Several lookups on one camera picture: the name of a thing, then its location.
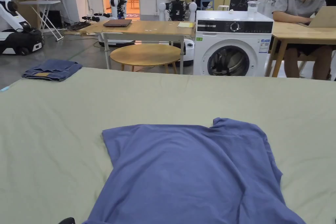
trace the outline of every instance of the washing machine control panel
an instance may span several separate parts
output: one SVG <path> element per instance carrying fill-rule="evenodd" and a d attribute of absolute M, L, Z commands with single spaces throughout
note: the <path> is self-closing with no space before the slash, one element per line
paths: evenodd
<path fill-rule="evenodd" d="M 273 22 L 198 20 L 197 31 L 272 33 Z"/>

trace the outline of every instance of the blue chair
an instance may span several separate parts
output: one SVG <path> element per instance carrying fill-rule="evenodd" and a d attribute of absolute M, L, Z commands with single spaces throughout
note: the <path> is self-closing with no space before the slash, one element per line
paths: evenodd
<path fill-rule="evenodd" d="M 210 3 L 209 3 L 208 7 L 204 7 L 203 2 L 210 2 L 210 3 L 212 3 L 212 5 L 210 5 Z M 215 0 L 200 0 L 200 6 L 198 6 L 198 7 L 201 10 L 206 10 L 206 9 L 210 9 L 210 8 L 212 8 L 212 10 L 215 10 L 214 6 L 215 6 Z"/>

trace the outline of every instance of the washing machine door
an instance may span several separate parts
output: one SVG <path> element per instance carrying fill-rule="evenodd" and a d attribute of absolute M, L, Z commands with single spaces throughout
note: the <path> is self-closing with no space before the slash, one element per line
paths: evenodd
<path fill-rule="evenodd" d="M 226 39 L 214 44 L 202 60 L 202 74 L 217 76 L 255 75 L 256 52 L 246 42 Z"/>

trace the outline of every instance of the round wooden table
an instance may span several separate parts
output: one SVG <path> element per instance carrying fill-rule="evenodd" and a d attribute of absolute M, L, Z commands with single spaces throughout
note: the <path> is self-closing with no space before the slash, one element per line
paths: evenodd
<path fill-rule="evenodd" d="M 118 48 L 114 50 L 110 57 L 112 60 L 122 64 L 124 71 L 125 65 L 132 66 L 161 66 L 166 67 L 169 73 L 168 64 L 172 64 L 174 73 L 177 74 L 175 62 L 180 60 L 181 49 L 163 44 L 139 44 Z"/>

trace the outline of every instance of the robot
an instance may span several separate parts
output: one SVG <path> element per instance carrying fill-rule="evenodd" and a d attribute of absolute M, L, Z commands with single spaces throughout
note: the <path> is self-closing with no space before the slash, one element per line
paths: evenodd
<path fill-rule="evenodd" d="M 171 21 L 190 21 L 195 22 L 196 19 L 196 10 L 197 4 L 191 2 L 190 4 L 185 3 L 181 0 L 175 0 L 170 3 L 160 2 L 158 5 L 159 9 L 159 20 L 166 21 L 166 13 L 169 13 L 169 20 Z M 186 11 L 189 10 L 189 17 L 185 18 Z M 173 46 L 178 48 L 181 47 L 180 43 L 173 43 Z M 185 39 L 184 40 L 184 57 L 183 57 L 183 65 L 185 67 L 191 66 L 194 62 L 194 52 L 195 52 L 195 43 L 192 40 Z"/>
<path fill-rule="evenodd" d="M 13 0 L 0 0 L 0 16 L 12 27 L 0 32 L 0 54 L 28 55 L 43 47 L 41 31 L 17 12 Z"/>
<path fill-rule="evenodd" d="M 95 13 L 94 16 L 82 17 L 85 20 L 92 20 L 95 22 L 108 21 L 110 19 L 125 19 L 127 0 L 110 0 L 112 13 Z M 103 47 L 104 40 L 102 34 L 98 34 L 99 44 Z M 109 47 L 118 48 L 130 46 L 135 44 L 135 40 L 108 40 Z"/>

